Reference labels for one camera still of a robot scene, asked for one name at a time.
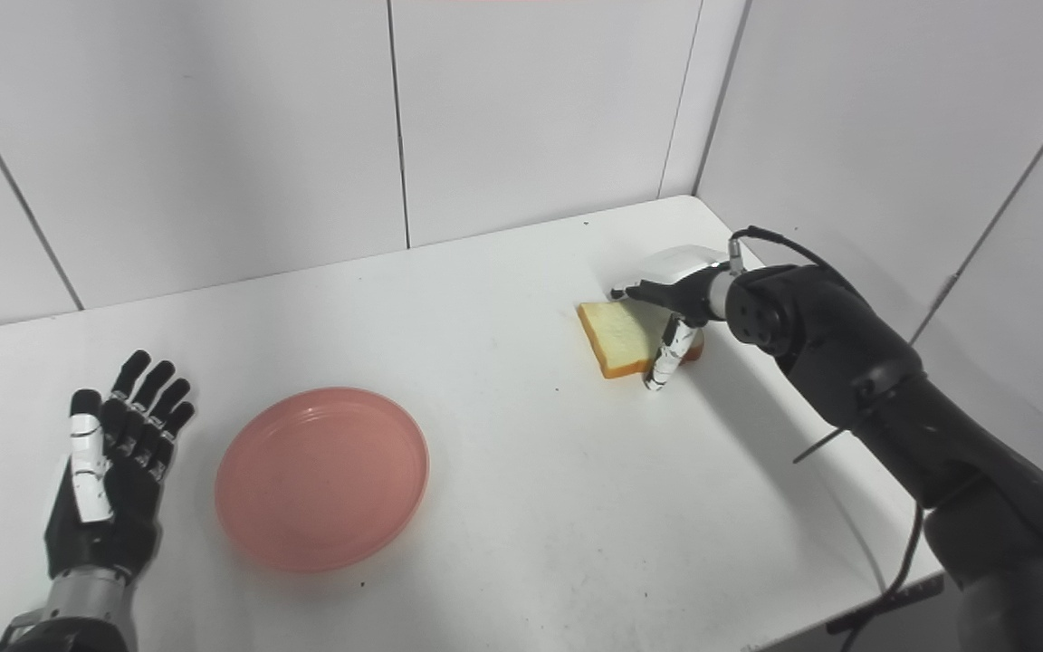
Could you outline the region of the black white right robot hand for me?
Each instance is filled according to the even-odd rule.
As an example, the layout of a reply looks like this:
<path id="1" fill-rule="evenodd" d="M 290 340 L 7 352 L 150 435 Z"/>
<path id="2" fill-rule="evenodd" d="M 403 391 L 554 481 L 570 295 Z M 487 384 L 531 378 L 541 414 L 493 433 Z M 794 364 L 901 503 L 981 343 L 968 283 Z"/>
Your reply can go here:
<path id="1" fill-rule="evenodd" d="M 729 255 L 702 246 L 677 246 L 646 257 L 637 274 L 613 286 L 612 301 L 645 301 L 669 311 L 658 351 L 642 379 L 650 391 L 665 388 L 682 366 L 699 331 L 727 318 L 732 272 Z"/>

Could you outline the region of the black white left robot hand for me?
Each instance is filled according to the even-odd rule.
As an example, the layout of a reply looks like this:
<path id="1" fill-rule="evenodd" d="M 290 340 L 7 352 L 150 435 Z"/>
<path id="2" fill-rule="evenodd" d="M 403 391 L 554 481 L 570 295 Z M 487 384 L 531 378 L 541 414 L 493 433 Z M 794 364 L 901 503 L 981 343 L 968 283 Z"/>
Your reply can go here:
<path id="1" fill-rule="evenodd" d="M 170 360 L 134 351 L 110 392 L 71 397 L 70 453 L 43 536 L 51 579 L 78 568 L 132 582 L 157 552 L 163 484 L 195 415 L 189 380 Z"/>

